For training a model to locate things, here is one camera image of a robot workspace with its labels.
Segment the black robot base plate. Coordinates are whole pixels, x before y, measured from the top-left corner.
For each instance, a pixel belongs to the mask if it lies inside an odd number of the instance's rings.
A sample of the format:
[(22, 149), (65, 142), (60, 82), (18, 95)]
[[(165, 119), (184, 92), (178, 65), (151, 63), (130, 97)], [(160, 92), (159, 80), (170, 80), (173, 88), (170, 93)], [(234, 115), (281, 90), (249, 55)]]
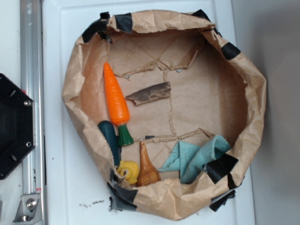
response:
[(34, 101), (0, 75), (0, 179), (6, 179), (35, 147)]

